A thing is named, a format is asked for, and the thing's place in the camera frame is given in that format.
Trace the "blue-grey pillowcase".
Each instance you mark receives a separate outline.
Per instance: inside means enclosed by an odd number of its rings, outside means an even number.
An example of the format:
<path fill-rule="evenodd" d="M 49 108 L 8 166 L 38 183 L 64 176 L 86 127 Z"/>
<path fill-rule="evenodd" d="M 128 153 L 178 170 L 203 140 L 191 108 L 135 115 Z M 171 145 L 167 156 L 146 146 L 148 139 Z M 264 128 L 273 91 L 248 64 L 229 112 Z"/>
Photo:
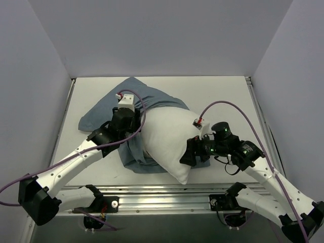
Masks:
<path fill-rule="evenodd" d="M 143 106 L 147 110 L 158 107 L 177 107 L 189 112 L 188 106 L 180 99 L 168 95 L 167 93 L 150 87 L 140 80 L 129 77 L 110 92 L 108 92 L 96 105 L 94 105 L 78 122 L 78 130 L 82 132 L 92 132 L 99 128 L 104 122 L 112 119 L 112 110 L 117 104 L 116 93 L 121 90 L 130 89 L 136 92 L 138 97 L 134 98 L 135 108 L 143 113 Z M 131 140 L 123 143 L 118 148 L 118 153 L 126 169 L 137 174 L 157 174 L 165 173 L 154 159 L 148 158 L 143 151 L 143 143 L 140 135 L 136 135 Z"/>

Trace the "white pillow insert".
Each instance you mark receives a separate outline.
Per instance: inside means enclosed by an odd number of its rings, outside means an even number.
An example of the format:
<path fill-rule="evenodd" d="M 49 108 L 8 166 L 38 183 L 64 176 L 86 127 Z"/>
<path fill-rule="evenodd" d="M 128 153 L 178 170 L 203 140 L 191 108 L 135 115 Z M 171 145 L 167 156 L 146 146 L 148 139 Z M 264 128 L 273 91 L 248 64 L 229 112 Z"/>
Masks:
<path fill-rule="evenodd" d="M 187 140 L 199 135 L 198 114 L 178 107 L 158 107 L 146 113 L 141 138 L 144 150 L 179 183 L 185 185 L 191 166 L 180 163 Z"/>

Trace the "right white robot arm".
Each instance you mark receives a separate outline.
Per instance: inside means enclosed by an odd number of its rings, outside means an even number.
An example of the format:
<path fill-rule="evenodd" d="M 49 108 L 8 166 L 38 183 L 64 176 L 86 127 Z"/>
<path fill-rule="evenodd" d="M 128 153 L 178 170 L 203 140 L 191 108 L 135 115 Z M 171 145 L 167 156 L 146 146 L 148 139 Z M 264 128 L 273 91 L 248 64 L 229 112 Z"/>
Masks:
<path fill-rule="evenodd" d="M 271 163 L 266 154 L 251 141 L 241 140 L 232 134 L 227 122 L 214 124 L 213 139 L 208 123 L 201 118 L 193 122 L 199 135 L 187 140 L 187 148 L 180 159 L 182 164 L 195 166 L 196 159 L 224 157 L 228 164 L 237 166 L 259 182 L 273 199 L 253 192 L 236 182 L 224 193 L 221 202 L 225 209 L 249 209 L 278 225 L 291 242 L 309 242 L 323 225 L 323 201 L 315 202 L 297 189 Z"/>

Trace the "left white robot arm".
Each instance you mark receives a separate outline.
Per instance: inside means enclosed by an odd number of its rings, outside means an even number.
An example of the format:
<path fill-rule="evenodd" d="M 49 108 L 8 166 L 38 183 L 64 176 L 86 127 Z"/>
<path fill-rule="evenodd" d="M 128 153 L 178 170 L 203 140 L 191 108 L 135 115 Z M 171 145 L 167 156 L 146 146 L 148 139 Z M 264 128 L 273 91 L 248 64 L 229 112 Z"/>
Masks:
<path fill-rule="evenodd" d="M 50 222 L 58 212 L 72 210 L 76 213 L 116 212 L 118 200 L 106 200 L 94 185 L 63 190 L 63 187 L 91 164 L 105 158 L 126 142 L 127 136 L 141 128 L 138 108 L 113 109 L 110 121 L 95 129 L 65 159 L 45 172 L 28 175 L 19 183 L 18 202 L 41 226 Z"/>

